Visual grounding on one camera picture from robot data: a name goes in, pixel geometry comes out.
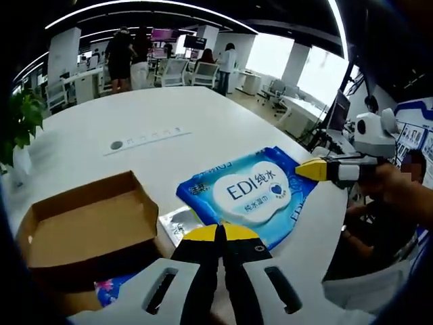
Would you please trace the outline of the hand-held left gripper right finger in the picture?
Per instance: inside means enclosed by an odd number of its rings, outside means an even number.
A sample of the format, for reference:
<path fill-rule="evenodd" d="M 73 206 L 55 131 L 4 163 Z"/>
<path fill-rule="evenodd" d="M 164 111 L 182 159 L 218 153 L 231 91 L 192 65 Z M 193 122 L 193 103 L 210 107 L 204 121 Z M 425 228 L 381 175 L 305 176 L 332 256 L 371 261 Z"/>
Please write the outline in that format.
<path fill-rule="evenodd" d="M 370 324 L 373 316 L 330 303 L 318 288 L 298 292 L 289 270 L 251 229 L 221 226 L 225 286 L 237 324 Z"/>

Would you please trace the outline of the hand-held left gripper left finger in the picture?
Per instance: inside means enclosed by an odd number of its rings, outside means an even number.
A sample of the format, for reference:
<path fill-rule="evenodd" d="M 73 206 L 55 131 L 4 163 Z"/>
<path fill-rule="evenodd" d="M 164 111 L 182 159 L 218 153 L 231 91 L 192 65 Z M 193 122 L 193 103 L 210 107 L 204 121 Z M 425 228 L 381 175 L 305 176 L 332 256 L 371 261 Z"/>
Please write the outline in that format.
<path fill-rule="evenodd" d="M 219 266 L 218 225 L 199 227 L 171 258 L 159 258 L 120 286 L 115 302 L 82 311 L 72 324 L 209 324 Z"/>

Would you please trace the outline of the person's right hand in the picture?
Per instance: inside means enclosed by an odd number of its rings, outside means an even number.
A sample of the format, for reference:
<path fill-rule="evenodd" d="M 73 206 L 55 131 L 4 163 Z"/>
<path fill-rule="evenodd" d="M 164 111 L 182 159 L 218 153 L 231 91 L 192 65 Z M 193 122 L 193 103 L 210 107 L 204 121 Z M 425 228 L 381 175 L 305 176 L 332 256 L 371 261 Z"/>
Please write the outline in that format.
<path fill-rule="evenodd" d="M 411 177 L 389 162 L 378 165 L 373 175 L 359 182 L 364 194 L 380 196 L 388 203 L 396 202 L 411 184 Z"/>

